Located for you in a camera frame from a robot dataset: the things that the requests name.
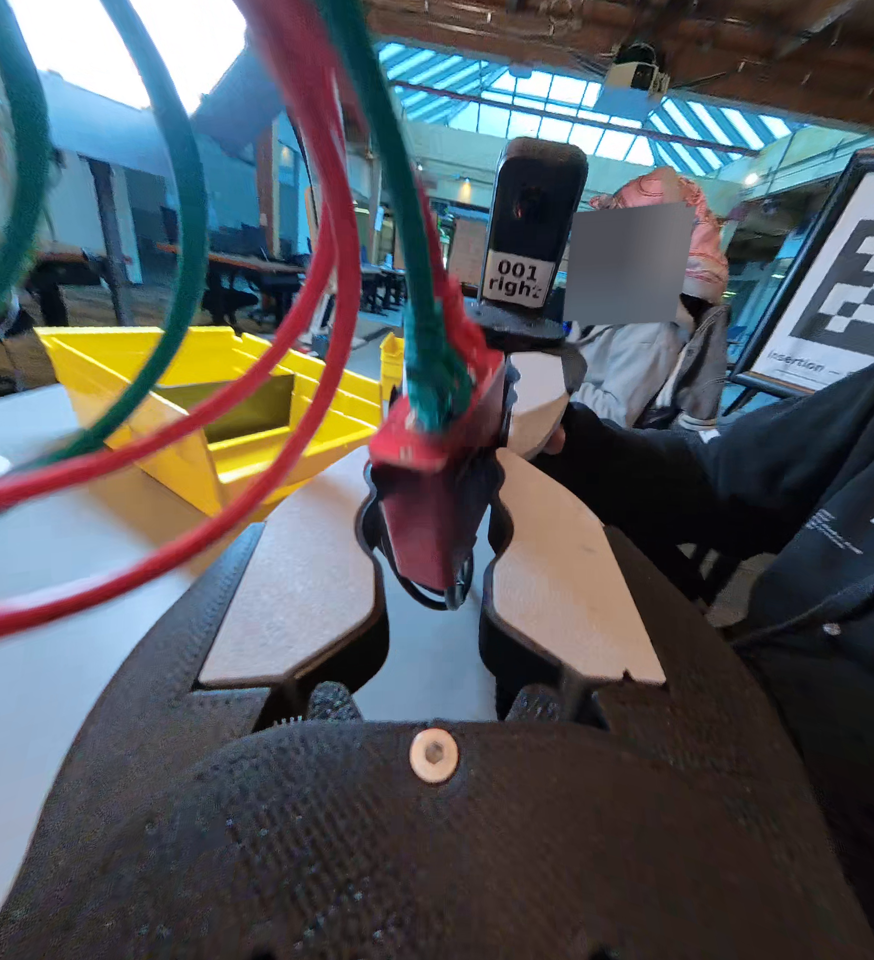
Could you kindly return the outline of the person's torso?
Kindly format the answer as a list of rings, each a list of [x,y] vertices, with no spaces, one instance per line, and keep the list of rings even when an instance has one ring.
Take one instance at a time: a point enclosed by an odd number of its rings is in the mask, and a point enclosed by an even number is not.
[[[874,928],[874,364],[699,450],[731,552],[776,553],[733,646],[770,694]]]

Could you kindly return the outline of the person's right hand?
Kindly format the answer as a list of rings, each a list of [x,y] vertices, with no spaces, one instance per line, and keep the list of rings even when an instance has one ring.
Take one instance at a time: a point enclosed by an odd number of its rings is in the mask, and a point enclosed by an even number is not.
[[[633,436],[604,421],[585,405],[571,402],[532,459],[532,464],[584,501],[597,502],[622,488],[633,453]]]

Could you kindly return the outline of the framed checkered sign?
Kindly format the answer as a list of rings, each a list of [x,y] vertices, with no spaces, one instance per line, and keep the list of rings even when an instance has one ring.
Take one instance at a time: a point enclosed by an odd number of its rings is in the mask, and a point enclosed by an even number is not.
[[[731,381],[796,398],[873,364],[874,149],[866,149],[830,191]]]

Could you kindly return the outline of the silver ventilation duct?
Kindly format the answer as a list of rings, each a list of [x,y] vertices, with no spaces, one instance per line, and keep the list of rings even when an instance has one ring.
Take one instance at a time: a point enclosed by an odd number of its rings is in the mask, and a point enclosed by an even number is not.
[[[244,165],[256,164],[257,144],[273,129],[278,143],[306,158],[283,92],[248,42],[212,90],[201,96],[190,124],[199,147],[213,148]]]

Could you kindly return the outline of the red network switch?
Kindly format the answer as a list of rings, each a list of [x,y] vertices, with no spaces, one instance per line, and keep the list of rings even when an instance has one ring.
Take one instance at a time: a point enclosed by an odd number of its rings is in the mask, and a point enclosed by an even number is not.
[[[490,349],[467,412],[441,433],[421,431],[406,396],[391,404],[369,445],[369,479],[395,574],[443,595],[455,608],[464,573],[497,485],[509,383],[506,358]]]

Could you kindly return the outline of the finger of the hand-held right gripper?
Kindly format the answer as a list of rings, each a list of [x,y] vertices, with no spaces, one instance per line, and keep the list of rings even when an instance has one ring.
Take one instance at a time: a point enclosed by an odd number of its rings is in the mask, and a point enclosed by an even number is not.
[[[524,460],[533,460],[546,446],[569,402],[563,358],[544,352],[512,354],[512,383],[506,448]]]

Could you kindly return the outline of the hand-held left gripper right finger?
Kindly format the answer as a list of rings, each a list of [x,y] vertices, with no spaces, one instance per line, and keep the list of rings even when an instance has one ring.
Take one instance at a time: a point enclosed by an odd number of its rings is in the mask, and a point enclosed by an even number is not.
[[[501,480],[491,498],[480,656],[498,688],[547,685],[569,698],[624,681],[664,689],[602,522],[511,450],[495,458]]]

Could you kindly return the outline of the black bin divider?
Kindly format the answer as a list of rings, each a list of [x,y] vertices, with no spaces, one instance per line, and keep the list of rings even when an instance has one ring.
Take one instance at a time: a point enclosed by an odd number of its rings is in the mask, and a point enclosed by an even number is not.
[[[232,384],[232,381],[207,381],[156,385],[155,394],[191,413],[199,403]],[[204,426],[204,438],[213,444],[289,426],[295,385],[296,376],[292,372],[275,371],[248,397]]]

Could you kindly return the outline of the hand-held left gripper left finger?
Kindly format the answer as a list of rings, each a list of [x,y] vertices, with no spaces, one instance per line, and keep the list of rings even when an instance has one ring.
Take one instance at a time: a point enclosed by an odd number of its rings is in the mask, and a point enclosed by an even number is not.
[[[268,515],[204,660],[201,686],[300,682],[380,622],[382,570],[361,527],[368,461],[366,449],[353,450]]]

